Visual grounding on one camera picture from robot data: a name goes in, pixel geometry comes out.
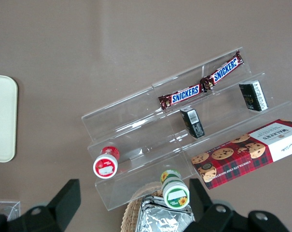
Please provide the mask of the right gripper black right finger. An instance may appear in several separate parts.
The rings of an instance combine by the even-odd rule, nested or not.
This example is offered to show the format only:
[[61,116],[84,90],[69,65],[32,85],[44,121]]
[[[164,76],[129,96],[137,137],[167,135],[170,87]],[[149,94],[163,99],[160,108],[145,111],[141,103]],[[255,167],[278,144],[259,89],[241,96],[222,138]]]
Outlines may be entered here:
[[287,232],[277,216],[267,211],[251,211],[247,217],[222,203],[213,203],[199,179],[190,179],[190,206],[195,221],[186,232]]

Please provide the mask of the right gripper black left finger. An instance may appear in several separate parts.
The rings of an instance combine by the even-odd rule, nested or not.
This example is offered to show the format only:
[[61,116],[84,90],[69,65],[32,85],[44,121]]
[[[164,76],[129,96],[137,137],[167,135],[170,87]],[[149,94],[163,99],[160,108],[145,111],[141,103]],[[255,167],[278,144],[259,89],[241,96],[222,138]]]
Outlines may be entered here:
[[0,214],[0,232],[64,232],[81,205],[79,179],[69,180],[46,205],[8,221]]

